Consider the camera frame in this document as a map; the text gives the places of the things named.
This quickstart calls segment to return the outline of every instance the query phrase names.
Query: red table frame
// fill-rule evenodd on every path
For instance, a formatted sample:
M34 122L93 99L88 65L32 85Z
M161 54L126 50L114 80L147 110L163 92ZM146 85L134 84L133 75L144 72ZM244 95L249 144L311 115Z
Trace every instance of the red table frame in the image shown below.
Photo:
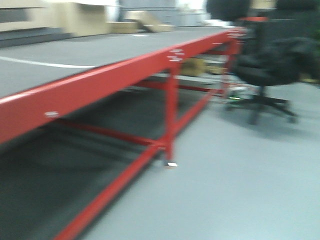
M237 37L240 28L226 29L217 34L167 47L129 60L91 69L45 85L37 86L0 99L0 143L9 141L49 122L59 122L73 128L115 137L146 146L111 184L63 229L54 240L72 240L99 214L101 210L132 180L158 151L166 153L168 162L173 159L173 144L177 133L224 89L182 86L178 84L181 62L201 53L229 56L239 50ZM226 50L212 49L225 45ZM166 82L143 81L163 70L169 70ZM63 120L60 117L128 86L142 86L166 91L165 133L157 140L133 136L111 129L83 125ZM177 119L178 88L202 91L206 94L180 119Z

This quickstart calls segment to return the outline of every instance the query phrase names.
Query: black office chair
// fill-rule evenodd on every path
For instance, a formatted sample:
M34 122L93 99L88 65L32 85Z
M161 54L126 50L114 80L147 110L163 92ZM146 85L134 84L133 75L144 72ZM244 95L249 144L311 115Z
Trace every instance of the black office chair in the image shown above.
M211 19L234 22L248 15L251 0L207 0L206 11Z
M278 0L277 8L269 13L268 21L254 23L254 39L244 44L232 71L244 82L258 86L258 95L229 102L227 110L235 105L255 104L249 123L256 124L264 106L271 106L289 115L291 122L297 121L297 115L289 110L288 101L267 97L266 89L268 86L298 82L301 73L319 79L317 44L306 38L311 30L301 29L305 25L301 19L307 21L308 16L308 27L312 28L317 23L317 6L316 0Z

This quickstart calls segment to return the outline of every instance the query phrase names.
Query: grey tabletop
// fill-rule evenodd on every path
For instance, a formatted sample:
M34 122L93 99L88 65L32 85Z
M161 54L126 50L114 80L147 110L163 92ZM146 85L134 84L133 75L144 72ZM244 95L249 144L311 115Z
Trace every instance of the grey tabletop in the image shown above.
M0 98L225 30L180 27L172 32L97 35L2 48Z

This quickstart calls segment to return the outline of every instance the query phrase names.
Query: chair wheel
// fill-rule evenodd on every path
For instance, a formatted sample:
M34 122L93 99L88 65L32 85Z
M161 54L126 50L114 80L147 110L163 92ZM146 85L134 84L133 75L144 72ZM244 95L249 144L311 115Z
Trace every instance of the chair wheel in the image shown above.
M297 116L290 116L289 117L289 123L296 124L298 122Z

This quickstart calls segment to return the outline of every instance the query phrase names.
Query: table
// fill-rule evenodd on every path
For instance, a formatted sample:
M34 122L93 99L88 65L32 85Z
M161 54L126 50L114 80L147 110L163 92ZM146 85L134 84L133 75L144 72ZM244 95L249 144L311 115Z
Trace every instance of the table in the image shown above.
M71 240L110 203L159 151L165 164L176 166L173 145L177 133L223 89L179 85L183 60L201 53L238 52L240 28L186 27L174 32L136 35L99 35L0 49L0 143L14 140L48 123L111 136L145 146L143 152L105 186L55 240ZM226 49L215 50L219 46ZM168 70L165 82L145 79ZM165 130L158 139L72 122L64 116L129 86L165 91ZM205 95L179 119L178 89Z

